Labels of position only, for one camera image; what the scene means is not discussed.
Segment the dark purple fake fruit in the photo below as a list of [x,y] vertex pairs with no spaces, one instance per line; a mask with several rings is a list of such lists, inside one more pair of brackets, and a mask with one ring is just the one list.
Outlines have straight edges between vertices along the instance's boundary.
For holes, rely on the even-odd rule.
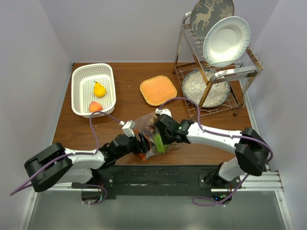
[[154,125],[153,123],[148,123],[148,122],[143,122],[141,125],[140,125],[140,128],[139,130],[141,132],[144,132],[144,133],[153,133],[154,132]]

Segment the brown fake longan bunch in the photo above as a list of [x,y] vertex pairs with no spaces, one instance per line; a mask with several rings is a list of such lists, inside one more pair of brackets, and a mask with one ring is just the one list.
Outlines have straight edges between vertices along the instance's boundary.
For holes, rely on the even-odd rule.
[[147,125],[149,127],[149,131],[150,133],[154,133],[155,132],[155,125],[154,125],[154,122],[156,121],[157,119],[157,115],[155,113],[152,113],[152,114],[149,114],[148,115],[148,118],[146,120],[147,122]]

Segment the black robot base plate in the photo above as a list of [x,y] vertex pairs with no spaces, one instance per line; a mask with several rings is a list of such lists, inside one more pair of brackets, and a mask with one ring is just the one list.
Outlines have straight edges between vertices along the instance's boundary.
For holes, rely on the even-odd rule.
[[240,178],[231,182],[214,182],[216,165],[114,165],[92,170],[90,181],[74,182],[72,187],[82,188],[82,198],[97,198],[102,191],[86,192],[99,185],[107,190],[108,199],[117,196],[207,196],[212,189],[229,191],[238,186]]

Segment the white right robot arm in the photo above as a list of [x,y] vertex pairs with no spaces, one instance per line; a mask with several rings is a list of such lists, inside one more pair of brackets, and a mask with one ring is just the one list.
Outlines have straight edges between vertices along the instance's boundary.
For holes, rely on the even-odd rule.
[[252,128],[229,131],[200,125],[194,121],[176,122],[171,116],[159,115],[153,125],[162,143],[204,144],[228,151],[234,158],[220,163],[204,180],[211,186],[225,188],[231,181],[247,173],[261,176],[270,153],[264,140]]

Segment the green fake pepper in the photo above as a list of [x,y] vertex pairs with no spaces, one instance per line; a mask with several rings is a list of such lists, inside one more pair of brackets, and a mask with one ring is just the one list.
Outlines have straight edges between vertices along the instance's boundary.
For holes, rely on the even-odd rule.
[[155,146],[156,146],[157,153],[159,153],[159,154],[165,153],[167,145],[163,144],[160,134],[156,134],[154,136],[154,143],[155,143]]

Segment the yellow fake pear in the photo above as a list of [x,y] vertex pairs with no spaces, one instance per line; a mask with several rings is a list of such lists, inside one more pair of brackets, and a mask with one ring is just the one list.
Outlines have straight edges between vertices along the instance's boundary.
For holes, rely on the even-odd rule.
[[94,95],[96,97],[104,97],[106,94],[106,89],[105,87],[100,84],[99,82],[95,82],[94,84]]

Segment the orange fake peach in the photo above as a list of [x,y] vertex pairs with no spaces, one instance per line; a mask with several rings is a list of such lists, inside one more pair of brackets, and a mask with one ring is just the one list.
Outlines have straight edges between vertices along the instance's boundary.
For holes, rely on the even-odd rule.
[[97,111],[102,111],[103,107],[100,103],[93,101],[89,104],[89,112],[93,113],[93,112],[97,112]]

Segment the clear zip top bag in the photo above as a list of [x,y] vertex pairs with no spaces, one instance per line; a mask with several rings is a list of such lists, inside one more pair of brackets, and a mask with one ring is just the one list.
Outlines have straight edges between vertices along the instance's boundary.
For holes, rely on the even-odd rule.
[[[149,114],[144,115],[144,116],[142,116],[142,117],[139,117],[139,118],[137,118],[137,119],[134,121],[134,123],[135,123],[135,126],[134,126],[134,128],[133,128],[134,131],[139,131],[139,132],[141,132],[141,131],[139,130],[140,125],[141,125],[143,122],[146,122],[146,120],[147,120],[147,118],[148,118],[148,115],[149,115]],[[171,151],[171,150],[178,150],[178,149],[180,149],[180,147],[181,147],[181,143],[172,143],[172,144],[167,145],[167,148],[166,148],[165,153],[159,154],[159,153],[157,153],[157,151],[156,151],[156,146],[155,146],[155,143],[154,143],[154,136],[155,136],[156,134],[159,134],[158,129],[155,128],[155,132],[154,132],[153,134],[152,134],[152,133],[144,133],[144,132],[141,132],[141,133],[143,133],[143,134],[150,140],[150,142],[151,142],[151,149],[150,149],[146,154],[138,154],[138,155],[142,158],[143,161],[148,160],[151,156],[154,156],[154,155],[163,155],[163,154],[165,154],[165,153],[167,153],[167,152],[169,152],[169,151]]]

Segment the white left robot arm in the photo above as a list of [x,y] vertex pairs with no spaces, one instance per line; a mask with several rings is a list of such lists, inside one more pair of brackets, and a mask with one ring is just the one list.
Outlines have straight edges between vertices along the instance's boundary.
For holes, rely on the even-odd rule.
[[98,150],[84,152],[55,143],[27,160],[24,168],[36,192],[60,183],[81,183],[94,188],[99,184],[96,170],[115,165],[129,153],[145,155],[153,146],[151,139],[143,133],[134,137],[121,134]]

